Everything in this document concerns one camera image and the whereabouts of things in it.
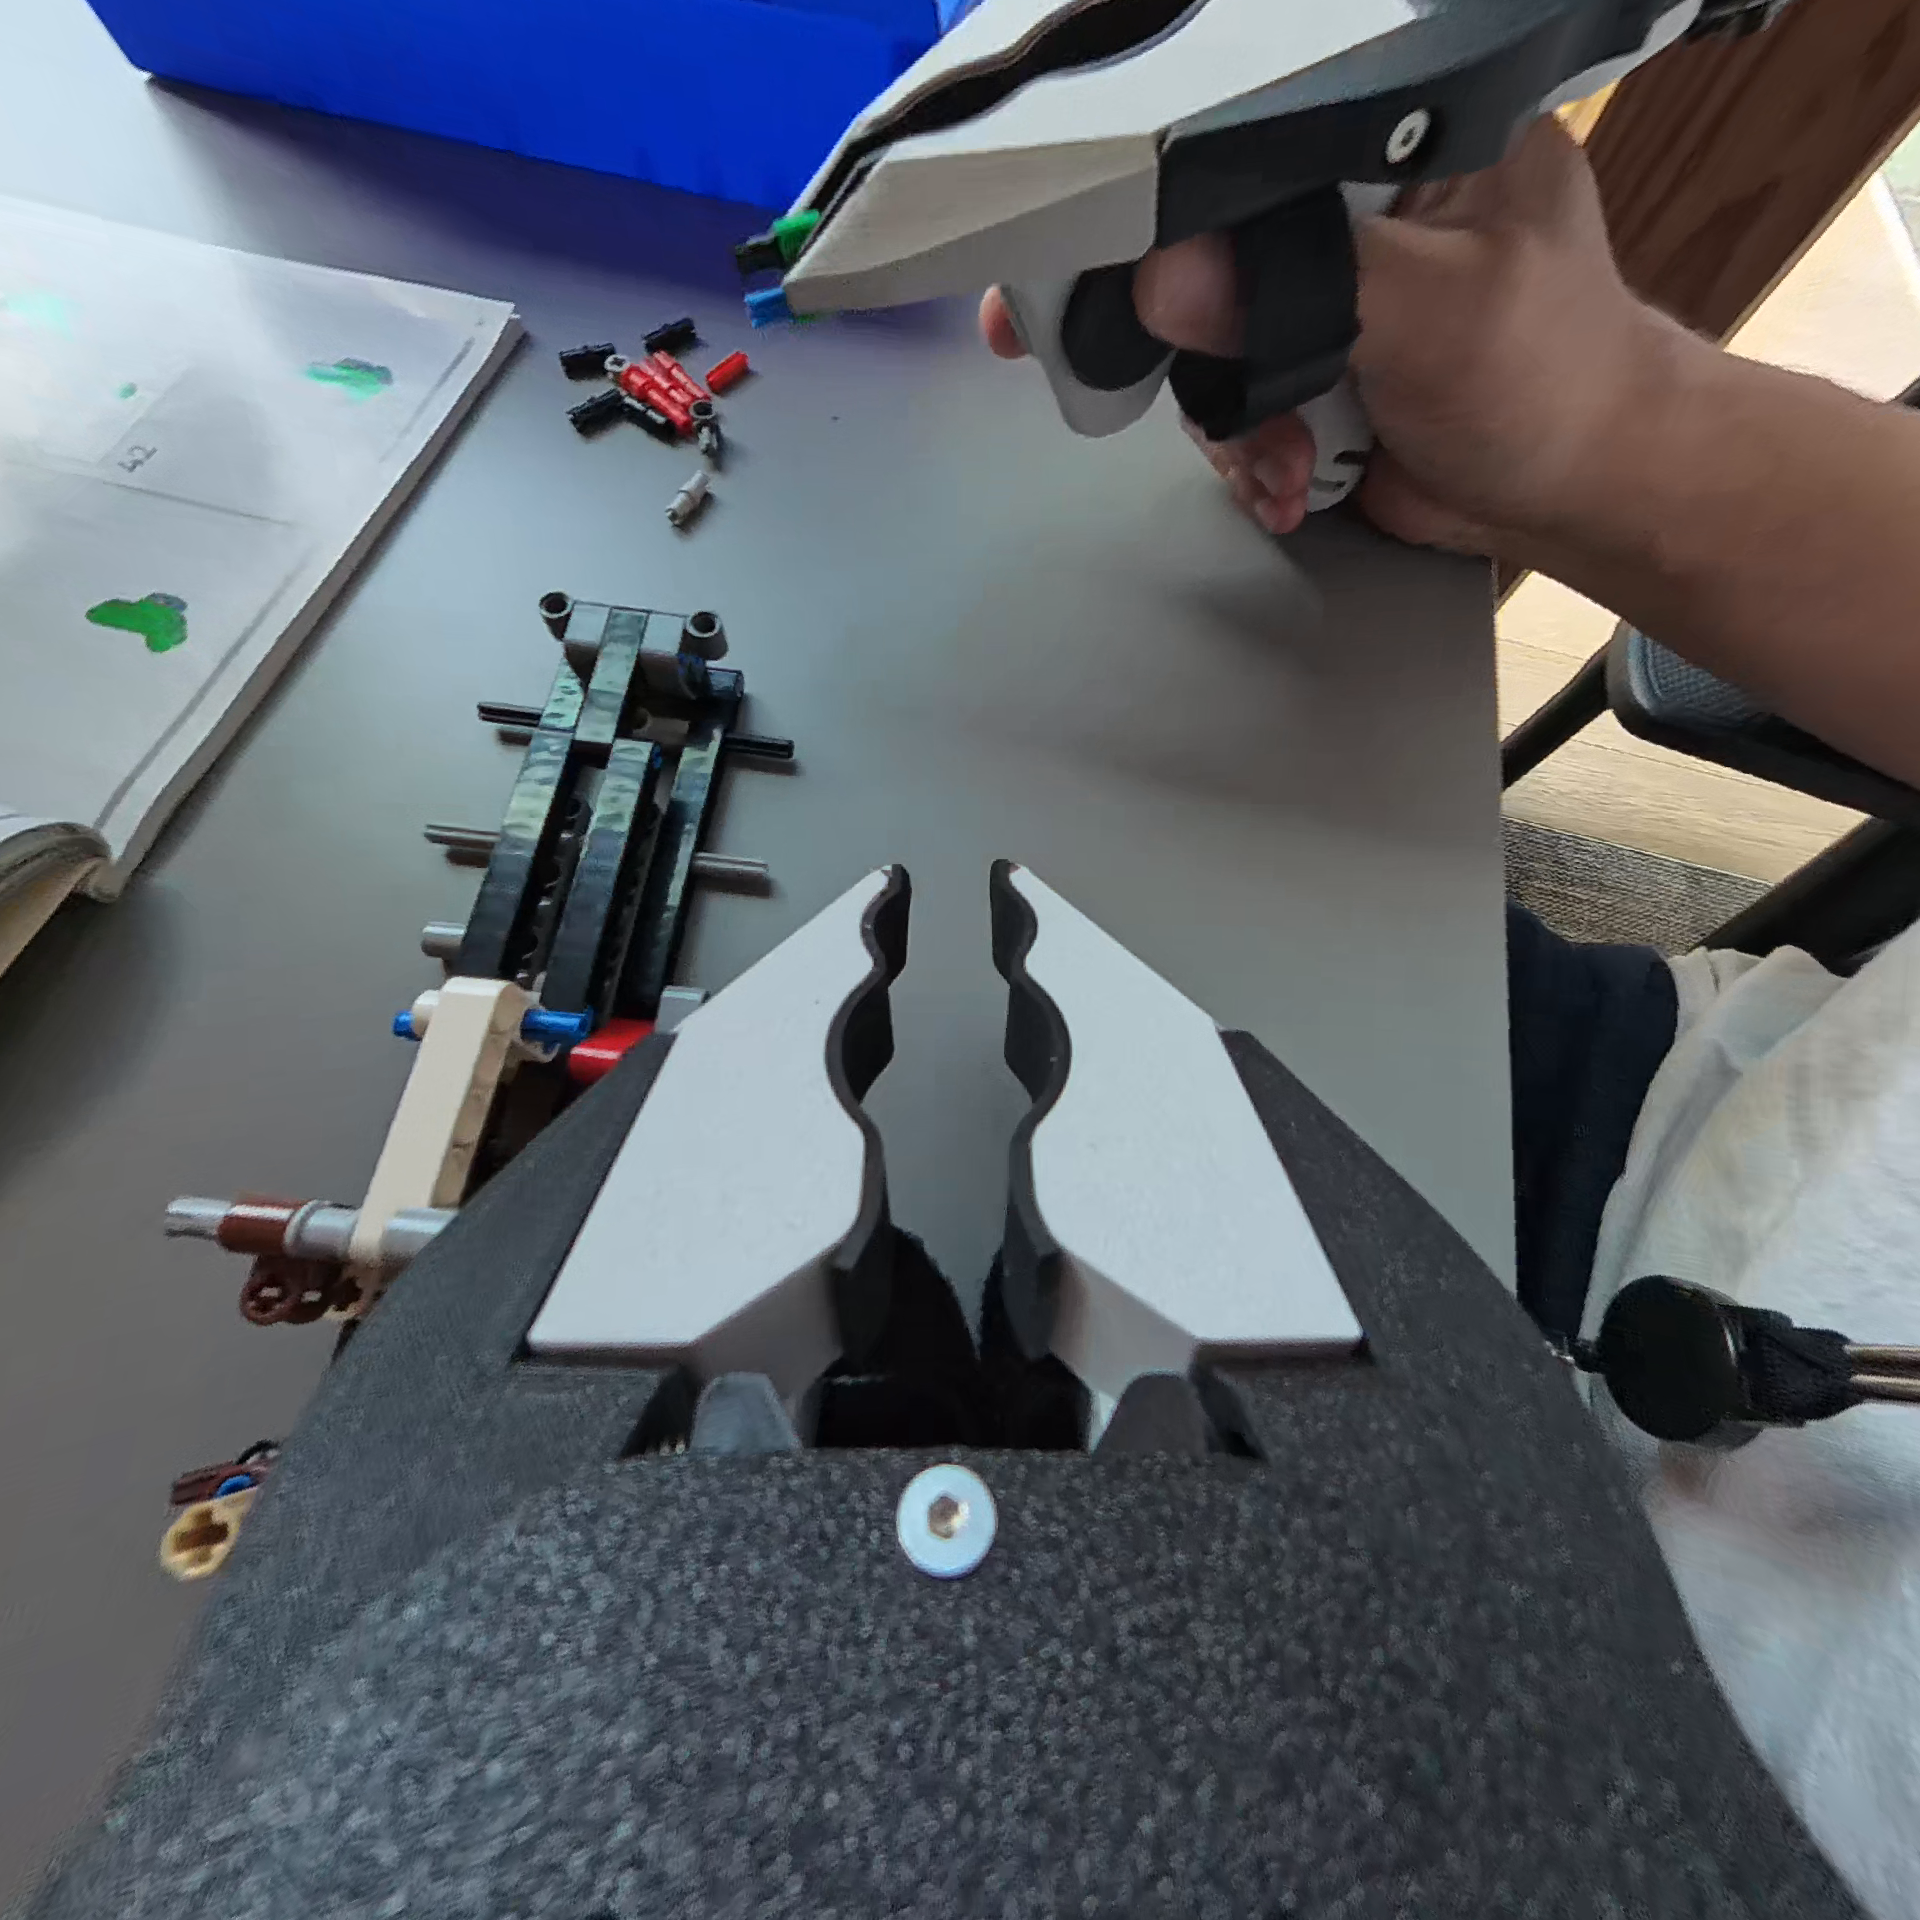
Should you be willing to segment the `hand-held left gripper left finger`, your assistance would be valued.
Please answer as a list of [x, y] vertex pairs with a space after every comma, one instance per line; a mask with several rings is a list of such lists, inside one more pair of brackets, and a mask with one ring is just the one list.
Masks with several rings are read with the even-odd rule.
[[909, 879], [847, 888], [664, 1042], [524, 1345], [524, 1388], [691, 1379], [719, 1449], [814, 1451], [893, 1303], [863, 1098], [893, 1059]]

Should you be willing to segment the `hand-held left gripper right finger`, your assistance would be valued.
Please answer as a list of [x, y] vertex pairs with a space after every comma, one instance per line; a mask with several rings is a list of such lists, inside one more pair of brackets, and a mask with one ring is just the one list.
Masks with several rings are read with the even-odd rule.
[[1260, 1454], [1223, 1369], [1355, 1360], [1358, 1315], [1229, 1036], [1025, 864], [991, 864], [1009, 1140], [988, 1335], [1086, 1451]]

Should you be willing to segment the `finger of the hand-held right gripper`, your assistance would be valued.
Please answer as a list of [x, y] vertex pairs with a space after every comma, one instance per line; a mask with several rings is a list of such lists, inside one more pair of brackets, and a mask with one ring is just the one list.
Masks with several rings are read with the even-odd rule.
[[953, 297], [1113, 266], [1153, 240], [1160, 148], [1227, 107], [1420, 19], [1401, 3], [1205, 3], [1140, 52], [1032, 80], [975, 120], [901, 137], [781, 278], [808, 315]]
[[829, 203], [857, 168], [901, 137], [961, 127], [1032, 80], [1140, 52], [1193, 3], [982, 3], [847, 123], [808, 182]]

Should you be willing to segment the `person's right forearm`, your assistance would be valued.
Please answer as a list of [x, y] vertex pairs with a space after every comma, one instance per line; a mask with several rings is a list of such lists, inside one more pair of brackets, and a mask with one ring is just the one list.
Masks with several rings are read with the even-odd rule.
[[1675, 655], [1877, 772], [1918, 780], [1918, 423], [1640, 314], [1615, 601]]

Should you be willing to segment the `black and grey lego model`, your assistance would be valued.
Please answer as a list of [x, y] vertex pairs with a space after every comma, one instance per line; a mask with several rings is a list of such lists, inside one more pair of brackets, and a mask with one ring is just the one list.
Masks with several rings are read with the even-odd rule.
[[543, 699], [477, 712], [520, 747], [500, 825], [423, 832], [477, 888], [464, 920], [423, 929], [440, 979], [395, 1015], [414, 1063], [364, 1198], [180, 1195], [165, 1211], [172, 1239], [249, 1260], [251, 1327], [360, 1323], [551, 1120], [704, 1002], [676, 980], [692, 895], [772, 886], [709, 846], [725, 776], [795, 755], [743, 728], [721, 618], [564, 593], [539, 615], [561, 651]]

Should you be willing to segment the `brown and blue lego piece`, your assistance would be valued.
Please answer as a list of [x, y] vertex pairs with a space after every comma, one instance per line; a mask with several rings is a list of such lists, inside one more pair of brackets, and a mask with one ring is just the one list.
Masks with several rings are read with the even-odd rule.
[[281, 1456], [281, 1443], [253, 1443], [232, 1458], [214, 1462], [177, 1475], [166, 1495], [172, 1508], [213, 1502], [253, 1491], [264, 1484]]

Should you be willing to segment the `tan lego connector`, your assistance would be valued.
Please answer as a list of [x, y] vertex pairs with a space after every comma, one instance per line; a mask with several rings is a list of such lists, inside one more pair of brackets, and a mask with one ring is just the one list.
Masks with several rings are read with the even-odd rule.
[[256, 1500], [253, 1488], [180, 1507], [160, 1537], [160, 1569], [177, 1582], [220, 1572], [232, 1554], [239, 1528]]

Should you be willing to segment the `lego instruction booklet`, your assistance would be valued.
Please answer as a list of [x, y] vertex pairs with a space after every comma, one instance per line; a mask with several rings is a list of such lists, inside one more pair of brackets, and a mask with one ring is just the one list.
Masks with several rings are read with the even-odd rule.
[[4, 967], [125, 889], [517, 339], [508, 303], [4, 199]]

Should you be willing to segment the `person's right hand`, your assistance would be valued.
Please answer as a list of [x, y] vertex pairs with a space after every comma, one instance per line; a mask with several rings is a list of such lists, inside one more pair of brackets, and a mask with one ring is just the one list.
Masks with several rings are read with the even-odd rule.
[[1379, 534], [1559, 568], [1649, 564], [1665, 463], [1712, 348], [1623, 283], [1583, 151], [1552, 118], [1495, 168], [1355, 236], [1350, 374]]

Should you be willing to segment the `person's dark trousers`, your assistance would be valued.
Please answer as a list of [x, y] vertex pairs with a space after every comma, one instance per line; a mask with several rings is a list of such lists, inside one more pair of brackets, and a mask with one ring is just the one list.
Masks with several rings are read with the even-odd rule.
[[1672, 972], [1640, 944], [1577, 944], [1503, 906], [1517, 1296], [1566, 1346], [1592, 1280], [1604, 1202], [1672, 1046]]

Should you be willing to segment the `blue storage bin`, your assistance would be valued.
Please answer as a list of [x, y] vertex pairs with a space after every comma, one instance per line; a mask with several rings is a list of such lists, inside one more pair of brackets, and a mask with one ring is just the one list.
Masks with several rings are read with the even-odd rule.
[[94, 3], [132, 66], [785, 209], [947, 3]]

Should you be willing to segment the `black badge reel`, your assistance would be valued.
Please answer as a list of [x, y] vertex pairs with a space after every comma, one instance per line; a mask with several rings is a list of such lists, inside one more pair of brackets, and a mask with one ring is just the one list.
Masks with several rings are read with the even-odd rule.
[[1732, 1451], [1759, 1435], [1749, 1420], [1745, 1308], [1687, 1280], [1617, 1289], [1595, 1335], [1568, 1352], [1632, 1426], [1665, 1446]]

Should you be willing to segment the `black office chair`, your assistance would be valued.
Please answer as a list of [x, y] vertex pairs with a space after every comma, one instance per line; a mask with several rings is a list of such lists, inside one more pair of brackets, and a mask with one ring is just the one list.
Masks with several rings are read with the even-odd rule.
[[1750, 956], [1790, 947], [1848, 977], [1915, 923], [1915, 785], [1838, 753], [1623, 623], [1569, 683], [1507, 735], [1502, 787], [1532, 776], [1603, 713], [1655, 747], [1865, 816], [1720, 923], [1709, 947]]

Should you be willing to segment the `person's white shirt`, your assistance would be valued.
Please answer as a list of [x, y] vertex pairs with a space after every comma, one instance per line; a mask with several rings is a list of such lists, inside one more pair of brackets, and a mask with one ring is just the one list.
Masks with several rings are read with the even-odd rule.
[[[1675, 1040], [1599, 1217], [1581, 1332], [1646, 1276], [1918, 1335], [1918, 929], [1851, 977], [1671, 960]], [[1918, 1915], [1918, 1412], [1664, 1447], [1591, 1390], [1749, 1742], [1877, 1915]]]

